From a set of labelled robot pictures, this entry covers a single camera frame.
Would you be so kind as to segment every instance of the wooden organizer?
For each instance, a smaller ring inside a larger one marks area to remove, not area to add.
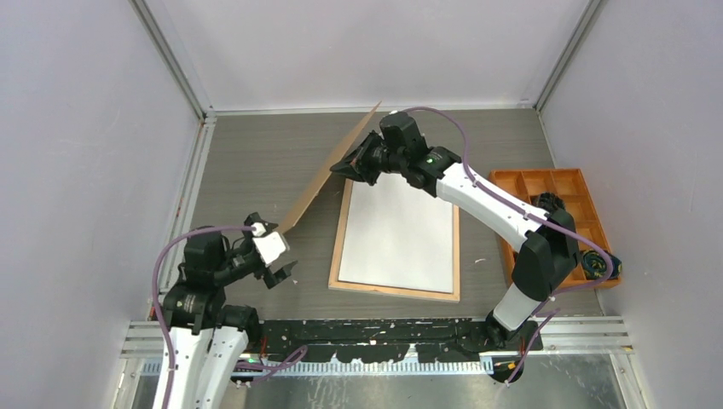
[[[501,187],[516,198],[532,204],[532,198],[540,193],[550,192],[557,194],[564,200],[566,210],[575,218],[577,232],[592,240],[607,251],[611,251],[605,237],[603,227],[600,225],[598,213],[595,211],[590,192],[587,190],[585,179],[579,169],[525,169],[525,170],[492,170],[489,180]],[[505,276],[507,284],[512,283],[512,269],[515,265],[517,253],[503,239],[500,239],[502,258],[505,261]],[[591,250],[589,246],[580,243],[580,250]],[[595,288],[611,288],[620,284],[621,279],[609,279]],[[560,287],[570,287],[589,282],[581,266],[577,266],[563,281]]]

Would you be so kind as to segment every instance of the orange wooden tray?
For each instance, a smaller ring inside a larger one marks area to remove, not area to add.
[[[603,249],[612,252],[605,237],[598,212],[595,211],[587,184],[579,169],[522,169],[522,170],[492,170],[489,180],[501,187],[509,194],[520,200],[532,204],[532,198],[540,193],[550,192],[557,194],[565,202],[565,208],[575,218],[577,232],[592,240]],[[505,276],[507,285],[512,283],[512,269],[515,265],[517,253],[512,247],[500,238],[502,258],[505,261]],[[590,250],[590,247],[580,243],[580,250]],[[560,287],[570,287],[589,282],[581,266],[577,266],[563,281]],[[611,288],[620,284],[620,277],[609,279],[595,288]]]

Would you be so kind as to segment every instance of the white board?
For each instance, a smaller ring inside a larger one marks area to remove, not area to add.
[[[454,207],[400,175],[354,183],[338,281],[452,294]]]

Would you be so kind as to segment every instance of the white wall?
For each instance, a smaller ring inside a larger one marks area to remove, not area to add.
[[[164,1],[217,110],[531,106],[587,5]]]
[[[545,108],[558,166],[579,166],[624,281],[656,407],[720,407],[723,3],[609,2]]]
[[[0,9],[0,407],[97,409],[198,123],[127,0]]]

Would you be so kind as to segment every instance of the wooden floor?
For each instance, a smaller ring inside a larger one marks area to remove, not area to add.
[[[452,112],[471,138],[470,164],[481,175],[492,169],[549,168],[552,159],[532,110]],[[280,222],[340,138],[363,113],[220,117],[195,208],[194,225],[241,224],[258,211]],[[377,114],[368,130],[378,128]],[[431,146],[462,153],[454,126],[428,112],[415,113]],[[266,289],[247,277],[227,287],[227,303],[258,309],[261,319],[483,317],[506,290],[495,234],[460,215],[461,301],[432,302],[329,290],[327,281],[344,181],[332,176],[286,238],[293,276]],[[592,291],[558,297],[562,314],[600,314]]]

